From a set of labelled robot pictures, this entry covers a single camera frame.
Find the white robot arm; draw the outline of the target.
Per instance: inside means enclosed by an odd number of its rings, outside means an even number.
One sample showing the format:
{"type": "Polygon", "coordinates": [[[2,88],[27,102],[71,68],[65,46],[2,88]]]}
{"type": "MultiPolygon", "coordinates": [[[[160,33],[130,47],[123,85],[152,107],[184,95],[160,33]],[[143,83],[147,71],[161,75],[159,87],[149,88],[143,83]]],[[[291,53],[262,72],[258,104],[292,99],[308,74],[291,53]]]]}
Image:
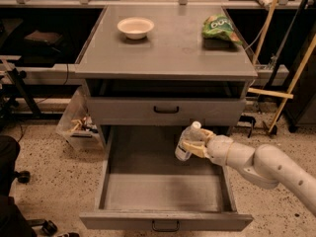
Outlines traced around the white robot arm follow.
{"type": "Polygon", "coordinates": [[[283,184],[316,215],[316,179],[275,146],[254,148],[207,129],[188,127],[181,134],[176,152],[181,161],[196,155],[212,164],[229,166],[263,189],[283,184]]]}

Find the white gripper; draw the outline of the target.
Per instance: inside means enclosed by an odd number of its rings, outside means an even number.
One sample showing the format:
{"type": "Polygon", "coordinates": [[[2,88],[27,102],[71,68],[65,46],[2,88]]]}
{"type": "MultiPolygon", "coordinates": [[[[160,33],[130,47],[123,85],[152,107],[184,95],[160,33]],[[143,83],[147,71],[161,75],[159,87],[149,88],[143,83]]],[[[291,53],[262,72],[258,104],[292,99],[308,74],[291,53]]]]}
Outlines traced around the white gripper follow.
{"type": "Polygon", "coordinates": [[[216,165],[225,166],[227,154],[233,140],[225,135],[216,135],[213,131],[202,128],[203,140],[208,141],[206,146],[202,142],[190,141],[183,142],[183,148],[186,152],[186,157],[190,158],[196,155],[199,158],[208,158],[216,165]]]}

